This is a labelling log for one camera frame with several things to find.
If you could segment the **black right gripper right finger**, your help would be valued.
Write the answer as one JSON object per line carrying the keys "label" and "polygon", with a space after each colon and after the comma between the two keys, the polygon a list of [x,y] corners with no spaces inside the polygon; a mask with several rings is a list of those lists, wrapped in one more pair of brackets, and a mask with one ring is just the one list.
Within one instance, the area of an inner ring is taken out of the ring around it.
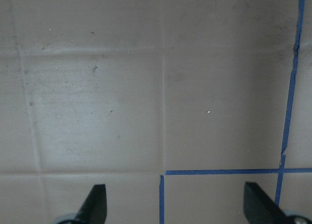
{"label": "black right gripper right finger", "polygon": [[286,215],[255,182],[246,182],[243,194],[243,212],[250,224],[310,224],[300,215]]}

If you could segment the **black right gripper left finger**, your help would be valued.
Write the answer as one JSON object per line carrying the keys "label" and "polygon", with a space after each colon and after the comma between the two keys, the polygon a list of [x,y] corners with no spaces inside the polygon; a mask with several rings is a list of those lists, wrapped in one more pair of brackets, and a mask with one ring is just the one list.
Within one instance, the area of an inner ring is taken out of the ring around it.
{"label": "black right gripper left finger", "polygon": [[107,196],[105,184],[94,185],[74,218],[78,224],[105,224]]}

